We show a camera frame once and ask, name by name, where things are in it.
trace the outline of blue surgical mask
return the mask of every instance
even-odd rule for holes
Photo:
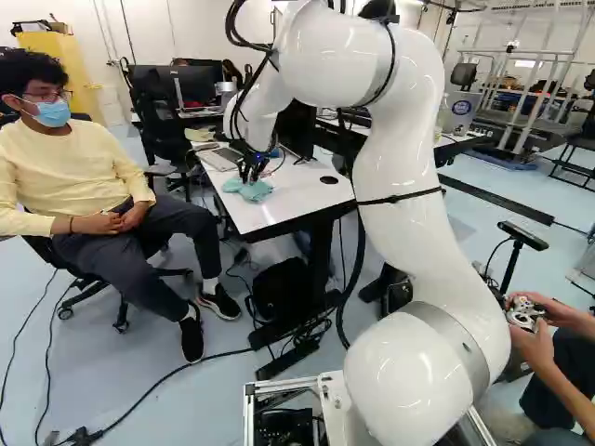
[[[55,102],[35,102],[34,104],[37,106],[39,114],[32,114],[31,117],[41,125],[45,125],[46,127],[62,127],[71,119],[71,110],[68,107],[68,102],[63,98],[58,98]]]

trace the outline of yellow cabinet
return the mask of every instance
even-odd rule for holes
[[[72,90],[72,112],[87,113],[93,121],[105,125],[105,119],[98,101],[98,89],[86,74],[81,51],[73,35],[61,33],[17,33],[19,45],[32,51],[47,53],[58,58],[69,77],[67,89]]]

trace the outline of hand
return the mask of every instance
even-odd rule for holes
[[[526,295],[531,302],[542,305],[546,310],[546,322],[554,327],[575,327],[585,316],[582,311],[576,308],[569,307],[540,293],[529,291],[511,293],[507,301],[507,308],[510,306],[512,299],[518,295]]]
[[[137,228],[143,218],[147,215],[148,210],[148,202],[134,203],[134,206],[122,215],[122,227],[119,229],[120,232],[128,232],[129,230]]]
[[[554,362],[554,344],[549,334],[548,324],[537,320],[537,333],[529,333],[516,325],[510,325],[510,339],[522,356],[537,374],[556,367]]]
[[[73,232],[79,234],[115,235],[121,226],[122,218],[115,212],[73,218]]]

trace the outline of wall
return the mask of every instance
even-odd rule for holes
[[[284,9],[287,3],[249,0],[238,16],[239,33],[251,42],[271,42],[270,13],[273,7]],[[366,0],[347,0],[347,10],[357,14],[365,3]],[[231,0],[123,0],[123,4],[139,64],[168,64],[174,57],[188,57],[231,59],[240,68],[250,63],[256,69],[262,60],[257,51],[228,42],[223,25]],[[446,12],[441,14],[440,8],[430,6],[422,14],[417,0],[398,0],[396,5],[403,26],[419,25],[423,33],[430,38],[436,36],[439,46],[443,45],[448,28],[444,24]],[[129,114],[129,97],[118,67],[107,65],[109,60],[122,56],[133,62],[120,0],[2,1],[0,46],[17,45],[8,32],[12,21],[48,19],[50,12],[72,25],[89,76],[94,83],[103,85],[99,101],[106,121],[121,124]]]
[[[527,21],[522,26],[518,37],[520,42],[519,48],[539,49],[542,47],[552,11],[553,8],[543,8],[534,10],[530,14]],[[579,7],[563,7],[560,13],[556,15],[555,28],[547,48],[555,50],[571,50],[575,44],[581,17],[582,13]],[[447,66],[452,67],[458,60],[458,53],[456,52],[457,48],[471,46],[480,19],[481,13],[459,15],[456,20],[456,26],[453,30],[449,50],[445,59],[445,64]],[[492,13],[489,20],[487,20],[483,26],[477,47],[504,48],[507,42],[513,37],[515,27],[521,19],[522,10]],[[582,45],[578,48],[575,60],[595,62],[595,20],[591,21]],[[559,64],[557,73],[562,71],[562,65],[563,63]],[[489,60],[480,58],[481,76],[485,76],[486,72],[489,71],[489,67]],[[580,82],[578,83],[578,86],[582,87],[582,77],[593,68],[593,66],[585,67],[573,64],[563,84],[569,86],[572,81],[579,76]],[[551,64],[544,63],[538,71],[537,79],[547,79],[550,69]],[[507,73],[517,77],[521,84],[528,81],[530,71],[530,68],[515,67],[513,61],[507,66]]]

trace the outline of floor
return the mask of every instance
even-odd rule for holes
[[[123,127],[115,127],[112,131],[133,158],[146,164],[134,131]],[[556,155],[556,151],[547,153],[548,157]],[[595,165],[595,159],[588,156],[577,155],[576,159],[586,166]],[[595,220],[595,194],[547,178],[549,168],[550,163],[543,161],[535,172],[510,172],[461,155],[441,172],[553,214],[563,224],[588,230]],[[193,194],[193,199],[196,203],[203,202],[199,191]],[[208,196],[205,201],[211,204]],[[586,248],[586,241],[580,234],[558,226],[539,225],[457,190],[449,190],[445,202],[456,236],[469,260],[486,261],[494,246],[505,238],[496,227],[496,223],[503,219],[533,231],[550,244],[543,253],[532,252],[529,248],[523,250],[511,290],[537,290],[582,309],[591,305],[591,298],[565,279]],[[356,240],[353,215],[344,217],[344,235],[349,275]],[[233,249],[221,245],[225,265],[231,264]],[[298,255],[288,236],[257,243],[251,246],[250,252],[259,269]],[[340,265],[339,252],[338,240],[334,240],[336,265]],[[502,248],[491,265],[497,279],[502,277],[509,252],[509,246]],[[198,270],[192,247],[181,236],[172,240],[168,256],[159,255],[153,261]],[[20,238],[1,242],[0,263],[3,265],[0,296],[5,302],[5,310],[0,312],[0,368],[4,370],[11,350],[10,339],[43,293],[53,270]],[[378,275],[381,264],[380,256],[368,245],[356,292]],[[248,268],[236,271],[245,277],[256,274]],[[7,402],[0,416],[9,445],[33,444],[34,426],[44,407],[48,322],[55,302],[70,280],[67,273],[58,273],[48,288],[46,300],[34,313],[18,344],[7,385]],[[169,283],[181,295],[190,297],[193,294],[192,287],[182,279],[172,278]],[[342,283],[339,271],[330,284],[340,288]],[[239,281],[225,278],[224,284],[238,301],[243,300],[246,291]],[[595,290],[595,283],[589,284]],[[50,430],[66,433],[79,426],[97,429],[109,424],[152,383],[183,363],[178,348],[179,333],[174,324],[132,309],[129,315],[131,328],[127,334],[119,335],[112,328],[117,305],[117,293],[108,289],[102,296],[78,307],[73,319],[55,321],[54,347],[49,361],[51,406],[41,429],[42,436]],[[376,320],[376,316],[376,306],[364,304],[354,294],[345,313],[348,338],[355,338]],[[246,335],[251,330],[248,317],[225,322],[205,312],[204,318],[207,355],[247,347]],[[273,351],[280,349],[281,345],[273,346]],[[176,375],[153,392],[100,444],[242,444],[242,384],[254,379],[254,371],[268,361],[268,355],[263,349],[199,364]],[[343,357],[344,350],[332,329],[324,337],[319,351],[281,377],[316,375],[340,369]],[[511,410],[519,410],[516,401],[524,385],[526,379],[497,385],[490,396]]]

